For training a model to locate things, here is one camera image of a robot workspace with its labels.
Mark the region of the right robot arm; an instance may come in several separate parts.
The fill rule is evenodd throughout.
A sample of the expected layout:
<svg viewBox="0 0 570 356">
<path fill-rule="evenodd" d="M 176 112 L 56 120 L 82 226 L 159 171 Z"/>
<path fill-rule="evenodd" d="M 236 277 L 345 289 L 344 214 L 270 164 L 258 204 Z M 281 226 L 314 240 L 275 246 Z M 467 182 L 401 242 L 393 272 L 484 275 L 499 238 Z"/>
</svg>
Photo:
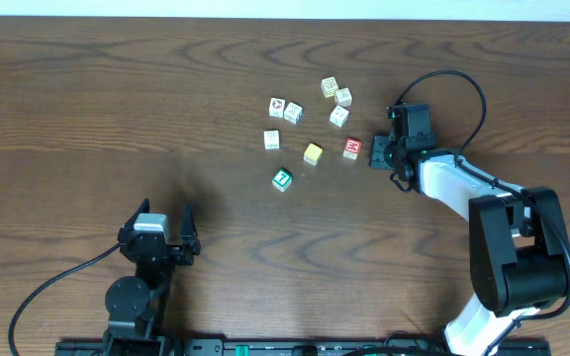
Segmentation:
<svg viewBox="0 0 570 356">
<path fill-rule="evenodd" d="M 570 308 L 570 242 L 557 194 L 524 188 L 438 148 L 433 134 L 377 135 L 370 165 L 406 193 L 437 200 L 467 220 L 474 293 L 443 330 L 453 355 L 495 355 L 527 321 Z"/>
</svg>

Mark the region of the yellow top wooden block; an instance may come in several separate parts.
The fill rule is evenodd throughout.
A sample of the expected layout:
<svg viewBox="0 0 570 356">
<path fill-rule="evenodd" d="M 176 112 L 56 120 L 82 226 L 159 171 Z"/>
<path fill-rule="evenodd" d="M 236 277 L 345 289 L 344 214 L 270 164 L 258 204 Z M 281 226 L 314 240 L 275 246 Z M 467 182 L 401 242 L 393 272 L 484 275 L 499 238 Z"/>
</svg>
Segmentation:
<svg viewBox="0 0 570 356">
<path fill-rule="evenodd" d="M 324 150 L 320 146 L 310 143 L 304 151 L 303 159 L 305 162 L 316 166 L 320 161 L 323 152 Z"/>
</svg>

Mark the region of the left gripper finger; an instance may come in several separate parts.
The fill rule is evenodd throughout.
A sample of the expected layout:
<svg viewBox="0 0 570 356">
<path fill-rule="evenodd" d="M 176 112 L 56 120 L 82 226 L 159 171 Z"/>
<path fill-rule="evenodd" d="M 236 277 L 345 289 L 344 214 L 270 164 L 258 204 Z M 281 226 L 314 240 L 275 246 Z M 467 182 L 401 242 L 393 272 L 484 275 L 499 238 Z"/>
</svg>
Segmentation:
<svg viewBox="0 0 570 356">
<path fill-rule="evenodd" d="M 132 216 L 124 223 L 124 228 L 133 228 L 140 214 L 148 214 L 150 209 L 149 199 L 145 198 Z"/>
<path fill-rule="evenodd" d="M 197 241 L 197 231 L 194 223 L 193 210 L 190 205 L 185 207 L 180 229 L 180 237 L 184 243 L 195 243 Z"/>
</svg>

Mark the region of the green number seven block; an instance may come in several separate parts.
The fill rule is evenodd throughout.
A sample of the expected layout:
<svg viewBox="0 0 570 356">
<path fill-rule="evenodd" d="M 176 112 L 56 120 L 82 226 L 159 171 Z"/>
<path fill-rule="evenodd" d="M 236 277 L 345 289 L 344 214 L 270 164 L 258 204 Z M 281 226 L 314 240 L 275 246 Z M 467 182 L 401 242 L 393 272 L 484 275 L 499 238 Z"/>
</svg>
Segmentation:
<svg viewBox="0 0 570 356">
<path fill-rule="evenodd" d="M 285 192 L 292 184 L 292 181 L 293 177 L 291 173 L 286 169 L 281 168 L 272 177 L 271 183 L 280 192 Z"/>
</svg>

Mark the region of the ball picture white block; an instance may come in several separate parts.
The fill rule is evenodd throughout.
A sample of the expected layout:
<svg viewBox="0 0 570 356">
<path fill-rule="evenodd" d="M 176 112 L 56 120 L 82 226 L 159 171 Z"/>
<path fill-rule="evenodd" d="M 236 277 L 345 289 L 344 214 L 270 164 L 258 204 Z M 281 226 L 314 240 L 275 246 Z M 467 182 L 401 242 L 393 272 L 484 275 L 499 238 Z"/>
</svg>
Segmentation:
<svg viewBox="0 0 570 356">
<path fill-rule="evenodd" d="M 281 98 L 271 98 L 268 113 L 270 117 L 283 118 L 286 101 Z"/>
</svg>

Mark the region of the white block centre right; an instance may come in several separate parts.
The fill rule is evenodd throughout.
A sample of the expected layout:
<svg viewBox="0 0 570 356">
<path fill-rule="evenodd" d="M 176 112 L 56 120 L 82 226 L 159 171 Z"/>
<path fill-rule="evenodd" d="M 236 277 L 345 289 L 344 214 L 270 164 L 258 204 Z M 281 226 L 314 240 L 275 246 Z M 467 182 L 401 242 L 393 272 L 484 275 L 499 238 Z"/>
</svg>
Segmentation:
<svg viewBox="0 0 570 356">
<path fill-rule="evenodd" d="M 330 114 L 330 122 L 341 128 L 348 120 L 348 116 L 349 111 L 346 108 L 342 106 L 336 106 Z"/>
</svg>

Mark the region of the red letter M block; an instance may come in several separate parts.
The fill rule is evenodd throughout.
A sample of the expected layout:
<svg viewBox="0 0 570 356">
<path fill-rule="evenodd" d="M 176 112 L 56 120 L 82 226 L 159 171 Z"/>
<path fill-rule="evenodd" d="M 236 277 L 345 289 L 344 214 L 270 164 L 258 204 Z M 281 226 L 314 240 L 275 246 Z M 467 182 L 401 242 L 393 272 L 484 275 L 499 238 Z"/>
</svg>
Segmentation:
<svg viewBox="0 0 570 356">
<path fill-rule="evenodd" d="M 351 160 L 356 160 L 362 148 L 362 142 L 349 137 L 344 145 L 342 156 Z"/>
</svg>

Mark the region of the umbrella blue edged block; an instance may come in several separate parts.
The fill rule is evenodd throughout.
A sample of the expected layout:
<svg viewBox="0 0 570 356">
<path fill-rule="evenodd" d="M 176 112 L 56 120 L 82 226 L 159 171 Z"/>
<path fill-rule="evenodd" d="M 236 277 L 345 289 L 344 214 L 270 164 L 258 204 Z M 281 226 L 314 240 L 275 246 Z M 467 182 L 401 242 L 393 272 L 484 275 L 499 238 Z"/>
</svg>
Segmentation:
<svg viewBox="0 0 570 356">
<path fill-rule="evenodd" d="M 294 125 L 297 125 L 303 115 L 303 107 L 289 102 L 284 110 L 284 119 Z"/>
</svg>

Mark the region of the tan block red side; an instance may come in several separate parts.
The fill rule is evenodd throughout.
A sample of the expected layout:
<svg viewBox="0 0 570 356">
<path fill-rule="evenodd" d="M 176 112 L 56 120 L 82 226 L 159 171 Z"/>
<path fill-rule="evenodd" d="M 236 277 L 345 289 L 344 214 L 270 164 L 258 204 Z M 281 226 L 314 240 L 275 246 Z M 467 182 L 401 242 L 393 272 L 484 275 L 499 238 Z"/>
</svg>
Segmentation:
<svg viewBox="0 0 570 356">
<path fill-rule="evenodd" d="M 349 107 L 352 104 L 353 98 L 348 88 L 341 88 L 334 92 L 334 100 L 338 106 Z"/>
</svg>

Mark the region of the tan block yellow side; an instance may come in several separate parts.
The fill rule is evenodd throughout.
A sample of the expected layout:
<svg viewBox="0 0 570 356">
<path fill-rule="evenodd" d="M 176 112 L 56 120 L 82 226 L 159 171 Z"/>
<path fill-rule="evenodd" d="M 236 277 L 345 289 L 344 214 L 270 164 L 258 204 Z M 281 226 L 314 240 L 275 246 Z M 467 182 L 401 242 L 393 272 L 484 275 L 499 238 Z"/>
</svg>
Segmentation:
<svg viewBox="0 0 570 356">
<path fill-rule="evenodd" d="M 339 86 L 333 76 L 321 80 L 321 90 L 325 98 L 332 97 L 338 89 Z"/>
</svg>

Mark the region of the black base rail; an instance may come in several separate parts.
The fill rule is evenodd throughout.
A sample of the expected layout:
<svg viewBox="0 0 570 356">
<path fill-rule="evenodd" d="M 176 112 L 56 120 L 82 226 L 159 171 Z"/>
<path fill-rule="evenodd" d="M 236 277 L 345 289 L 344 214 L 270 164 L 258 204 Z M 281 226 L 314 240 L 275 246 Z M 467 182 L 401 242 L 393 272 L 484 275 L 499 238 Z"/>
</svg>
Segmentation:
<svg viewBox="0 0 570 356">
<path fill-rule="evenodd" d="M 443 354 L 445 346 L 429 338 L 409 335 L 382 340 L 226 341 L 216 338 L 176 340 L 159 337 L 135 340 L 109 336 L 101 341 L 65 340 L 55 344 L 56 356 L 176 355 L 176 356 L 339 356 L 376 347 L 399 347 L 403 355 Z"/>
</svg>

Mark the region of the white block lower left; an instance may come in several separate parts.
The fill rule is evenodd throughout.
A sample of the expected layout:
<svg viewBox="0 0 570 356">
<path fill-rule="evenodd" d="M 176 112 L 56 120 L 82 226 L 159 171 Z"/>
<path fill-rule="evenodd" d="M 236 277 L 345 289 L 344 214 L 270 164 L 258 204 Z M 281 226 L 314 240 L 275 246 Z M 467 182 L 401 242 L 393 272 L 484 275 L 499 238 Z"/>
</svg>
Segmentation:
<svg viewBox="0 0 570 356">
<path fill-rule="evenodd" d="M 279 149 L 280 148 L 280 131 L 272 130 L 265 131 L 263 133 L 264 137 L 264 148 L 266 150 Z"/>
</svg>

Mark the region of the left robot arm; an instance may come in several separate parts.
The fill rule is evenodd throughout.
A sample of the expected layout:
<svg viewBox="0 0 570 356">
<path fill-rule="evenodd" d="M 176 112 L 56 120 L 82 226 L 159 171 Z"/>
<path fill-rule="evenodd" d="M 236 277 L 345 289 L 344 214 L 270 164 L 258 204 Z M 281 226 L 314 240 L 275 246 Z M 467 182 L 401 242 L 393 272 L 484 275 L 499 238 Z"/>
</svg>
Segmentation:
<svg viewBox="0 0 570 356">
<path fill-rule="evenodd" d="M 179 240 L 170 241 L 168 218 L 153 214 L 149 200 L 118 232 L 119 250 L 136 265 L 133 276 L 118 279 L 108 289 L 108 328 L 103 355 L 181 355 L 182 342 L 162 330 L 166 302 L 175 269 L 191 266 L 201 243 L 191 207 L 184 211 Z"/>
</svg>

